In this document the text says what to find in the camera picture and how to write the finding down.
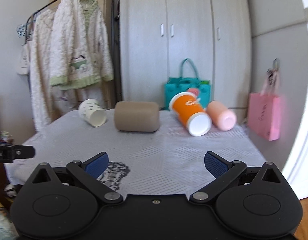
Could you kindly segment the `pink paper shopping bag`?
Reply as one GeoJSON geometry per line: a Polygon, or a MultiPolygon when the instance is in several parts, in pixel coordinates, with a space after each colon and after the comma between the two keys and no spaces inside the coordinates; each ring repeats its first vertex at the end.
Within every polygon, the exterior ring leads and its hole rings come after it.
{"type": "Polygon", "coordinates": [[[281,98],[277,94],[279,75],[268,69],[262,89],[249,94],[247,126],[258,136],[274,141],[281,136],[281,98]]]}

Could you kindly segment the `pink cylindrical cup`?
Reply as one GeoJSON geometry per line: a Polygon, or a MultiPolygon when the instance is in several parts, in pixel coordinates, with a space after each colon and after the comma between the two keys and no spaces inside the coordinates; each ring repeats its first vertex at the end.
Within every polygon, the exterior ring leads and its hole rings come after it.
{"type": "Polygon", "coordinates": [[[221,131],[229,131],[237,123],[234,111],[219,101],[211,101],[207,105],[206,113],[210,116],[212,123],[221,131]]]}

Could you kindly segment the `white hanging tote bag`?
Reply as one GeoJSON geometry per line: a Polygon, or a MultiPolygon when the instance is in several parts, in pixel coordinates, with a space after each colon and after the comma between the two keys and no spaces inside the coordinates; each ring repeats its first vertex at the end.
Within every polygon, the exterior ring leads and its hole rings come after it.
{"type": "Polygon", "coordinates": [[[19,62],[17,64],[17,73],[19,75],[27,75],[29,74],[30,68],[30,49],[29,44],[26,43],[22,46],[19,62]]]}

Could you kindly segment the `black clothes rack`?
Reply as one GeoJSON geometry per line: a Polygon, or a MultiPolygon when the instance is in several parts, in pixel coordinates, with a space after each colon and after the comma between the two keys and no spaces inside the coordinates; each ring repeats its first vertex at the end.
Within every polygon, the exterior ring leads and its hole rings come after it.
{"type": "MultiPolygon", "coordinates": [[[[55,10],[61,0],[50,0],[47,5],[35,11],[31,16],[36,17],[45,9],[55,10]]],[[[106,22],[108,42],[114,67],[114,80],[103,84],[104,100],[109,108],[121,99],[120,63],[119,63],[119,30],[118,30],[118,7],[119,0],[97,0],[106,22]]]]}

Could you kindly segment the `grey three-door wardrobe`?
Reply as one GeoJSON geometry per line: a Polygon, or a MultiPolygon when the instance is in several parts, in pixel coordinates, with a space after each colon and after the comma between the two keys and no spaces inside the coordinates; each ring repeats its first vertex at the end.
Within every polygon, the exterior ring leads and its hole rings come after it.
{"type": "Polygon", "coordinates": [[[121,83],[125,101],[164,106],[164,85],[184,59],[211,83],[210,97],[247,112],[251,26],[247,0],[120,0],[121,83]]]}

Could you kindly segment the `blue clothes hangers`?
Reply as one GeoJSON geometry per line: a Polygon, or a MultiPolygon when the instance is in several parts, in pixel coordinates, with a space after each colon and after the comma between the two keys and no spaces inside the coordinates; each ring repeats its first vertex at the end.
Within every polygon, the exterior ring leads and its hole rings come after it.
{"type": "Polygon", "coordinates": [[[16,29],[18,37],[23,37],[25,42],[32,41],[35,23],[36,16],[33,15],[27,20],[25,24],[18,25],[16,29]]]}

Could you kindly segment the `orange and white paper cup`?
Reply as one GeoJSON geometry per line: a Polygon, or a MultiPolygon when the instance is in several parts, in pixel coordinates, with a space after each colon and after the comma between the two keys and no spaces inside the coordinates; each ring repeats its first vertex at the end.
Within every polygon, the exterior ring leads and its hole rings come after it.
{"type": "Polygon", "coordinates": [[[176,94],[169,102],[169,110],[194,137],[205,135],[211,128],[211,118],[191,92],[176,94]]]}

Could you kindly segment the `teal tote bag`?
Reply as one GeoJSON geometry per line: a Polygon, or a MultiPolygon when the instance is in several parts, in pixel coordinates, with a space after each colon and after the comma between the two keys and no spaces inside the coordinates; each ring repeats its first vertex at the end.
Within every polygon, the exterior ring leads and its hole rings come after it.
{"type": "Polygon", "coordinates": [[[202,107],[206,108],[211,100],[210,81],[200,79],[193,61],[187,58],[180,64],[179,77],[170,77],[168,82],[164,85],[164,109],[169,109],[169,103],[176,94],[191,91],[197,92],[197,97],[202,107]],[[189,64],[194,71],[194,77],[184,77],[183,70],[186,63],[189,64]]]}

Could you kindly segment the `white patterned tablecloth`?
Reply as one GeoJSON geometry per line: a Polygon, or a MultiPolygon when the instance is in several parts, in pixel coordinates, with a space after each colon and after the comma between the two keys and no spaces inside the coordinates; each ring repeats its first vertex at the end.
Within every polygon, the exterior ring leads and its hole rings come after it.
{"type": "Polygon", "coordinates": [[[23,184],[39,163],[64,167],[106,152],[110,163],[99,181],[121,195],[191,195],[214,179],[204,166],[208,151],[249,166],[265,162],[240,126],[228,132],[212,127],[207,134],[193,137],[170,112],[162,111],[159,117],[156,132],[132,133],[115,128],[113,110],[107,111],[107,121],[100,127],[87,124],[78,111],[69,112],[27,140],[36,154],[6,164],[8,179],[23,184]]]}

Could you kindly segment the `white and green fleece robe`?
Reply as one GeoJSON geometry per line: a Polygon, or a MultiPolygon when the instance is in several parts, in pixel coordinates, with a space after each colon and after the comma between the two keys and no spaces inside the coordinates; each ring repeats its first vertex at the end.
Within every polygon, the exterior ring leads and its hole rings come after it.
{"type": "Polygon", "coordinates": [[[62,0],[50,45],[52,87],[82,89],[114,79],[107,27],[97,0],[62,0]]]}

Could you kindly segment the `white leaf-print paper cup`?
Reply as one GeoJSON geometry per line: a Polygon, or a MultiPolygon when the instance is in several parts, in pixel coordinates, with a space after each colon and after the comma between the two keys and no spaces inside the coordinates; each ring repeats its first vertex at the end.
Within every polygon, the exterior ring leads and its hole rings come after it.
{"type": "Polygon", "coordinates": [[[93,127],[102,126],[107,120],[105,110],[95,99],[87,99],[79,105],[79,116],[93,127]]]}

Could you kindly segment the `taupe cylindrical cup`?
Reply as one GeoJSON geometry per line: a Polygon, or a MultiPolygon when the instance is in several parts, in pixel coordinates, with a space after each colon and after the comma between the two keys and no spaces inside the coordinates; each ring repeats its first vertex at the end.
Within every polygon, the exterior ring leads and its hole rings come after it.
{"type": "Polygon", "coordinates": [[[152,133],[159,129],[159,105],[155,102],[120,101],[115,105],[117,130],[152,133]]]}

